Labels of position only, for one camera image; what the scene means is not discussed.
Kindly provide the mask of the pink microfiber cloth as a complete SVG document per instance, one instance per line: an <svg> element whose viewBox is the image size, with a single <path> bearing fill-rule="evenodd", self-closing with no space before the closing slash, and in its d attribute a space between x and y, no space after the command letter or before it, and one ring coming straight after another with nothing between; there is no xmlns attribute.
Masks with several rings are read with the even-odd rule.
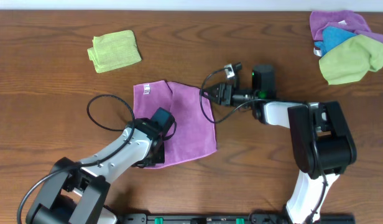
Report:
<svg viewBox="0 0 383 224"><path fill-rule="evenodd" d="M136 118L151 118L158 108L169 111L177 129L164 142L165 162L153 166L161 169L194 161L217 152L215 125L210 101L200 98L200 90L193 86L164 80L133 86Z"/></svg>

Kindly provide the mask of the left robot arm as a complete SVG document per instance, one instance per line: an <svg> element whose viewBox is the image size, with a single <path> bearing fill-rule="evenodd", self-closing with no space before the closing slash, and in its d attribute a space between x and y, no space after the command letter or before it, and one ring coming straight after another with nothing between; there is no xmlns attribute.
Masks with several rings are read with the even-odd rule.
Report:
<svg viewBox="0 0 383 224"><path fill-rule="evenodd" d="M135 119L120 137L93 156L79 162L60 159L26 193L17 219L21 219L25 201L39 189L26 223L117 223L117 216L104 207L111 184L130 167L163 163L164 141L175 125L171 115Z"/></svg>

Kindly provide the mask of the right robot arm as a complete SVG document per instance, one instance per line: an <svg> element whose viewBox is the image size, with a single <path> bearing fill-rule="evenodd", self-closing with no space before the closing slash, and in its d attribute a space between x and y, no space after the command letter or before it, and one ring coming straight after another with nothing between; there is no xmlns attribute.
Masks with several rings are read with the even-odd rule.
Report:
<svg viewBox="0 0 383 224"><path fill-rule="evenodd" d="M285 211L291 223L320 222L320 210L331 186L357 158L339 103L278 100L274 84L263 82L250 90L227 83L201 86L200 98L235 110L250 108L262 124L290 130L299 173Z"/></svg>

